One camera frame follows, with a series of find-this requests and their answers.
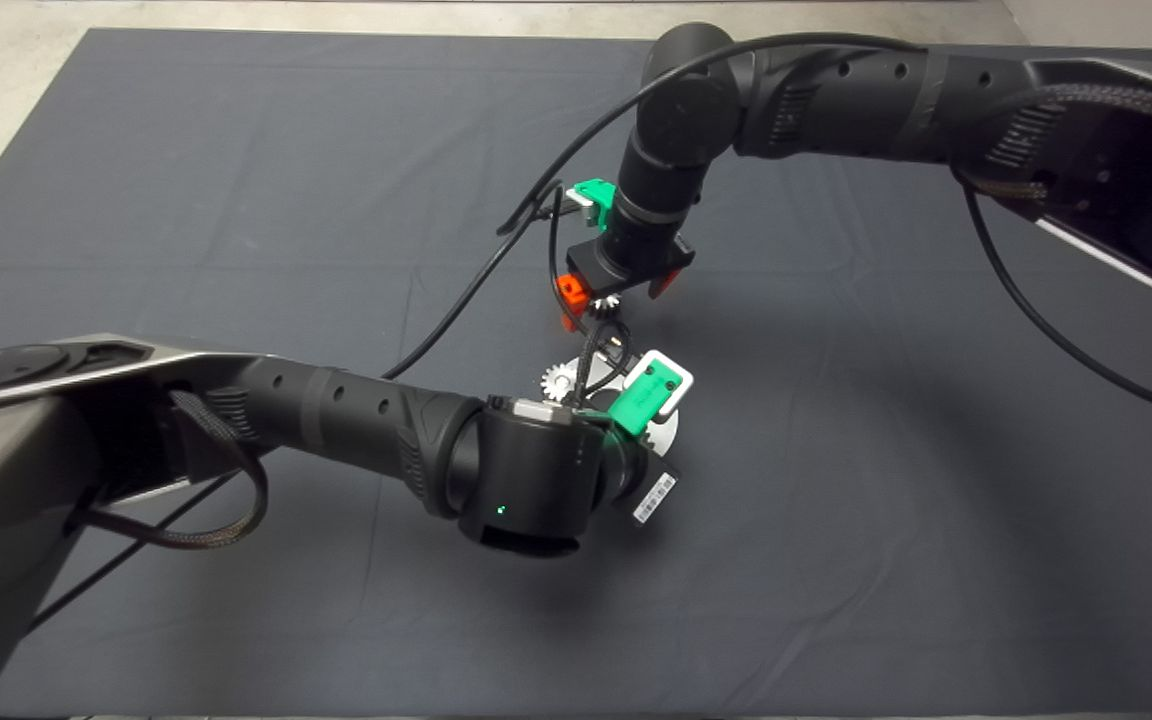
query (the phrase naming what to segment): black cylindrical joint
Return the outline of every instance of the black cylindrical joint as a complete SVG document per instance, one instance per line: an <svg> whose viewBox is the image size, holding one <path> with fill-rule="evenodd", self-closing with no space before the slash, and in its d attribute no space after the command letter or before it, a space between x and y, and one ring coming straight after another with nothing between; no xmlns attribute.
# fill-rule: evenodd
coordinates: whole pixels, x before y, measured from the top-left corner
<svg viewBox="0 0 1152 720"><path fill-rule="evenodd" d="M508 402L493 397L477 420L479 483L461 532L524 555L567 555L579 547L576 538L594 509L602 430L575 418L525 418Z"/></svg>
<svg viewBox="0 0 1152 720"><path fill-rule="evenodd" d="M708 161L699 165L660 162L643 147L635 128L621 158L616 200L628 213L646 222L682 222L700 195L707 169Z"/></svg>
<svg viewBox="0 0 1152 720"><path fill-rule="evenodd" d="M457 440L483 406L477 397L280 357L248 365L237 384L247 389L247 401L217 410L256 442L402 479L430 514L456 516L447 483ZM457 465L464 464L462 457Z"/></svg>

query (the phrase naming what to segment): green 3d-printed part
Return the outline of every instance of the green 3d-printed part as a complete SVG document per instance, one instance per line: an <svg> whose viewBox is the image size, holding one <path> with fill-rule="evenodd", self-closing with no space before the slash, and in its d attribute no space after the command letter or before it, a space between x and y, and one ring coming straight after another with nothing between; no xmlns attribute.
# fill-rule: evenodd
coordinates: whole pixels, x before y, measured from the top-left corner
<svg viewBox="0 0 1152 720"><path fill-rule="evenodd" d="M667 365L653 359L643 374L616 397L607 415L634 437L649 429L649 422L659 414L673 392L682 384L682 377Z"/></svg>
<svg viewBox="0 0 1152 720"><path fill-rule="evenodd" d="M598 205L598 229L606 232L607 214L612 211L613 197L616 197L616 184L609 183L605 179L589 179L585 182L573 184L573 190Z"/></svg>

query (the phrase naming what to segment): small gear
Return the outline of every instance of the small gear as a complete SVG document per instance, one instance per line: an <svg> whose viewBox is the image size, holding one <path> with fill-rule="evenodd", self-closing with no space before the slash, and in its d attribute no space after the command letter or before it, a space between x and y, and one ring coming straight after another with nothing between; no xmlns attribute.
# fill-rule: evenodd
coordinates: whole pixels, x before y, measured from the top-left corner
<svg viewBox="0 0 1152 720"><path fill-rule="evenodd" d="M599 297L599 300L591 300L589 304L590 318L596 320L605 320L608 318L614 318L621 311L621 296L616 293L608 295L607 297Z"/></svg>
<svg viewBox="0 0 1152 720"><path fill-rule="evenodd" d="M567 365L554 365L545 370L545 374L540 377L541 392L545 393L545 397L554 402L562 402L575 386L576 370Z"/></svg>

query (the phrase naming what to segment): barcode sticker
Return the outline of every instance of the barcode sticker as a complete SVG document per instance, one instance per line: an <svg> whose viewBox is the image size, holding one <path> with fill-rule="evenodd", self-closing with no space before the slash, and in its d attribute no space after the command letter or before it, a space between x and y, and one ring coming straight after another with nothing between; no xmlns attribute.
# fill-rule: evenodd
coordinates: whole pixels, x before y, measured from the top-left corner
<svg viewBox="0 0 1152 720"><path fill-rule="evenodd" d="M664 500L664 497L669 495L669 491L676 482L679 480L673 475L660 473L660 478L643 498L643 502L639 502L637 510L634 511L634 518L639 521L639 523L646 523L660 505L660 501Z"/></svg>

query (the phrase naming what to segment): gray table cover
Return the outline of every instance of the gray table cover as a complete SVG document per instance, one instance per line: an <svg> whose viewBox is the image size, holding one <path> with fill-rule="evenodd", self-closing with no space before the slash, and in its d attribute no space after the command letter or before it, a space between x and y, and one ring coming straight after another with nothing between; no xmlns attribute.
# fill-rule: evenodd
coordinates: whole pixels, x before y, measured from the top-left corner
<svg viewBox="0 0 1152 720"><path fill-rule="evenodd" d="M379 373L645 50L88 33L0 160L0 346L170 334ZM626 131L564 177L613 176ZM1152 293L987 215L1052 320L1152 387ZM1152 710L1152 407L1011 306L948 173L727 156L685 230L694 268L627 309L698 378L649 528L514 558L279 452L259 533L141 553L20 644L0 714ZM535 396L577 350L543 266L535 232L408 381ZM54 593L122 546L88 532Z"/></svg>

